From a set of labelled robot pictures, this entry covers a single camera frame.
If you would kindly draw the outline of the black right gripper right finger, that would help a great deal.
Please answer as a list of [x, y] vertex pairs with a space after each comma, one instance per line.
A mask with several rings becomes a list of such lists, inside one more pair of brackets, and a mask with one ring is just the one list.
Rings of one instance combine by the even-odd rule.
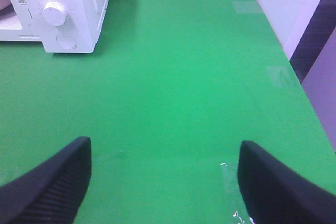
[[237, 180], [254, 223], [335, 223], [335, 195], [253, 141], [242, 141]]

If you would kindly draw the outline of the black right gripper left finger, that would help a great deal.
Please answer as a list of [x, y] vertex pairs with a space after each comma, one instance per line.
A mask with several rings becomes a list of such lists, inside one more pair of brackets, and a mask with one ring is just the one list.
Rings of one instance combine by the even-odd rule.
[[91, 174], [91, 139], [81, 136], [1, 186], [1, 223], [73, 223]]

